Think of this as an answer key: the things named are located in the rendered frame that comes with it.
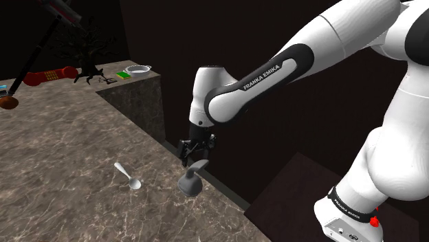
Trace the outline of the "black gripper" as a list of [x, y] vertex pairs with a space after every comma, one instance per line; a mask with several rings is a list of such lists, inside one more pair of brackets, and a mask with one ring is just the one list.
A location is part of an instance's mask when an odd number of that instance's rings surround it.
[[202, 158], [208, 159], [210, 150], [217, 142], [216, 135], [211, 134], [209, 128], [193, 123], [190, 123], [189, 138], [190, 140], [180, 140], [177, 145], [177, 157], [181, 160], [183, 167], [187, 167], [189, 150], [190, 154], [202, 152]]

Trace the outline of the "silver spoon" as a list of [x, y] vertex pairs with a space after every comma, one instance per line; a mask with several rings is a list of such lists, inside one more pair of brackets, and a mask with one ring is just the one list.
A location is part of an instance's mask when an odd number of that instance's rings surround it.
[[114, 163], [114, 166], [122, 173], [122, 174], [124, 174], [125, 176], [127, 176], [127, 178], [129, 179], [129, 187], [131, 188], [131, 189], [133, 189], [133, 190], [138, 190], [138, 189], [140, 189], [141, 188], [141, 186], [142, 186], [142, 183], [141, 183], [141, 181], [140, 180], [138, 180], [138, 179], [136, 179], [136, 178], [134, 178], [134, 177], [132, 177], [132, 176], [130, 176], [130, 174], [128, 174], [127, 172], [126, 172], [126, 170], [124, 169], [124, 167], [121, 165], [121, 163], [119, 163], [119, 162], [115, 162]]

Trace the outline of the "dark robot stand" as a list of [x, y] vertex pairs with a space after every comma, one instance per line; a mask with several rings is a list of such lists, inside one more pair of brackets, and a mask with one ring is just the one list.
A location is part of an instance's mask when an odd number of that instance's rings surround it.
[[[341, 176], [297, 153], [245, 211], [271, 242], [333, 242], [322, 232], [314, 203]], [[384, 242], [429, 242], [429, 197], [388, 199], [379, 207]]]

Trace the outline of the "black tree figure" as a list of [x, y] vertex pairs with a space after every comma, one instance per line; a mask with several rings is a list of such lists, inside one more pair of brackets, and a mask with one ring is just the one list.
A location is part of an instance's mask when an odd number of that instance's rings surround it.
[[118, 52], [108, 50], [108, 46], [114, 44], [116, 37], [110, 37], [105, 40], [100, 39], [101, 29], [98, 25], [92, 29], [95, 17], [88, 19], [87, 29], [76, 28], [72, 32], [71, 28], [66, 27], [64, 32], [56, 30], [54, 37], [55, 45], [49, 48], [58, 49], [54, 55], [61, 59], [70, 59], [78, 63], [81, 72], [75, 75], [74, 83], [79, 78], [86, 77], [86, 82], [90, 85], [90, 80], [94, 76], [101, 76], [109, 84], [109, 79], [105, 77], [103, 69], [96, 67], [95, 61], [98, 55], [106, 56], [108, 54], [118, 55]]

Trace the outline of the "red telephone handset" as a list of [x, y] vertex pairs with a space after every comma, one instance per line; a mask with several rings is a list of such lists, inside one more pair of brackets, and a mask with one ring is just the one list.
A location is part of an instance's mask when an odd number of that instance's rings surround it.
[[23, 79], [23, 82], [28, 86], [35, 87], [48, 81], [75, 78], [77, 74], [78, 70], [75, 67], [66, 66], [62, 69], [40, 71], [36, 73], [28, 72]]

